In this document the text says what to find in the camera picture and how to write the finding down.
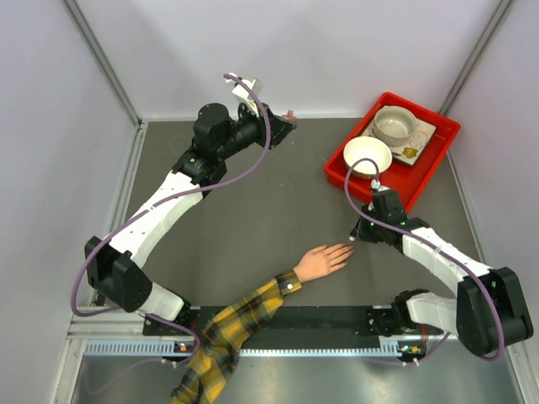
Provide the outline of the pink nail polish bottle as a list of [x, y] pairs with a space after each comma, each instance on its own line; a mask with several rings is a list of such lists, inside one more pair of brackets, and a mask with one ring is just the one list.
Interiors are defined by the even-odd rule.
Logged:
[[288, 110], [286, 114], [281, 116], [281, 118], [289, 122], [297, 122], [297, 117], [294, 115], [292, 110]]

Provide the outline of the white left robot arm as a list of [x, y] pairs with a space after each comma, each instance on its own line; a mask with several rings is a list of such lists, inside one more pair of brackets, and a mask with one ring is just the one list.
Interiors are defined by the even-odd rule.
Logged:
[[155, 193], [123, 228], [104, 240], [92, 237], [85, 246], [88, 284], [123, 311], [161, 317], [172, 333], [189, 328], [189, 303], [143, 273], [153, 248], [183, 214], [216, 189], [227, 173], [228, 158], [253, 144], [269, 150], [296, 128], [292, 112], [277, 116], [268, 106], [257, 111], [245, 103], [237, 112], [234, 120], [222, 104], [203, 106], [189, 148]]

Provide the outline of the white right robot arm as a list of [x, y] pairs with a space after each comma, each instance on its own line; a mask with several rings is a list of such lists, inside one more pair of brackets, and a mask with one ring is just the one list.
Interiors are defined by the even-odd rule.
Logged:
[[350, 233], [352, 240], [383, 242], [430, 271], [453, 294], [407, 290], [392, 303], [395, 327], [414, 332], [422, 324], [460, 340], [478, 357], [531, 338], [534, 327], [519, 278], [510, 268], [490, 268], [439, 237], [420, 218], [409, 218], [394, 189], [373, 190]]

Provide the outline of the mannequin hand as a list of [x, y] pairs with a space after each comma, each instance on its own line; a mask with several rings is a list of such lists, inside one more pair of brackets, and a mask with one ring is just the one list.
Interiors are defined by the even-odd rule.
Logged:
[[302, 284], [321, 279], [344, 268], [353, 251], [347, 243], [315, 247], [301, 258], [294, 272]]

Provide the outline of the red plastic bin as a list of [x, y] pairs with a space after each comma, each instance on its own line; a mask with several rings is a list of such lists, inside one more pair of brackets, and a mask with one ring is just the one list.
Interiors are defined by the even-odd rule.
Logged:
[[419, 160], [413, 166], [407, 166], [401, 162], [394, 162], [388, 170], [381, 174], [382, 184], [396, 189], [404, 209], [409, 212], [419, 196], [423, 193], [426, 185], [439, 167], [441, 161], [448, 152], [451, 143], [455, 140], [461, 129], [459, 123], [438, 114], [435, 111], [408, 101], [393, 93], [383, 93], [371, 106], [355, 128], [342, 141], [341, 145], [324, 165], [327, 180], [333, 186], [343, 189], [344, 180], [348, 168], [344, 162], [343, 150], [348, 141], [359, 136], [370, 124], [375, 113], [383, 106], [394, 105], [404, 107], [411, 111], [420, 120], [432, 124], [435, 127], [433, 138], [429, 141]]

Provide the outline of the white tape roll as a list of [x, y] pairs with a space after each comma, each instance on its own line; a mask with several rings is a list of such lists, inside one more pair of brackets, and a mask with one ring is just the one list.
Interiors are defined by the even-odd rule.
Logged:
[[359, 178], [375, 178], [392, 164], [390, 148], [374, 137], [358, 136], [346, 143], [343, 150], [344, 163], [353, 168]]

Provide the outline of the square floral saucer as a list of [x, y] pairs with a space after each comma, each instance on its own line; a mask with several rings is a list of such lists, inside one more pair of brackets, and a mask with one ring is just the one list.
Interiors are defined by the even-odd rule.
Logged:
[[[422, 153], [429, 145], [431, 138], [436, 132], [436, 127], [423, 120], [418, 120], [419, 128], [413, 134], [411, 140], [403, 146], [388, 146], [392, 152], [393, 157], [399, 160], [401, 163], [408, 166], [413, 166], [420, 158]], [[373, 119], [369, 122], [368, 126], [361, 133], [361, 136], [374, 137], [373, 133]]]

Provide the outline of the beige ceramic cup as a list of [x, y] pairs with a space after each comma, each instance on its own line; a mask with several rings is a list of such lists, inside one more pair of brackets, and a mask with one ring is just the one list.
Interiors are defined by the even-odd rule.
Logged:
[[380, 108], [373, 119], [375, 138], [388, 146], [403, 146], [418, 130], [419, 122], [412, 112], [398, 106]]

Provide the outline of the yellow plaid sleeve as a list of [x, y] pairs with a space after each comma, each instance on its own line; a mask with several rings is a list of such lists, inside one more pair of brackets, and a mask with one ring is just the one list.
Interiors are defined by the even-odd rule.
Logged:
[[170, 401], [215, 402], [237, 368], [243, 344], [270, 322], [287, 295], [301, 287], [295, 272], [278, 274], [214, 315], [206, 324], [200, 348]]

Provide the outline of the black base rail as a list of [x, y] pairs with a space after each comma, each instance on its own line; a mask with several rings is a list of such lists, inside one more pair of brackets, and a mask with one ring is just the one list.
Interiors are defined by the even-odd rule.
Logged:
[[428, 326], [402, 329], [388, 306], [282, 306], [245, 349], [375, 348], [380, 337], [407, 336], [422, 343], [443, 332]]

